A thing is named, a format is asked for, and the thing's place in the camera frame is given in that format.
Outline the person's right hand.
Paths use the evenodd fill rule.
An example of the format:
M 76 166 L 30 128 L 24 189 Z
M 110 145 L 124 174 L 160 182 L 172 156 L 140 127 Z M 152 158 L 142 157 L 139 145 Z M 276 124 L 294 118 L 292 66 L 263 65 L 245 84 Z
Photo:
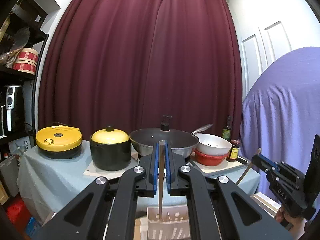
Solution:
M 274 218 L 279 223 L 281 223 L 283 220 L 286 220 L 292 225 L 289 232 L 291 233 L 293 239 L 299 239 L 303 235 L 305 224 L 308 222 L 304 217 L 291 217 L 290 214 L 285 210 L 284 206 L 281 206 L 278 209 Z

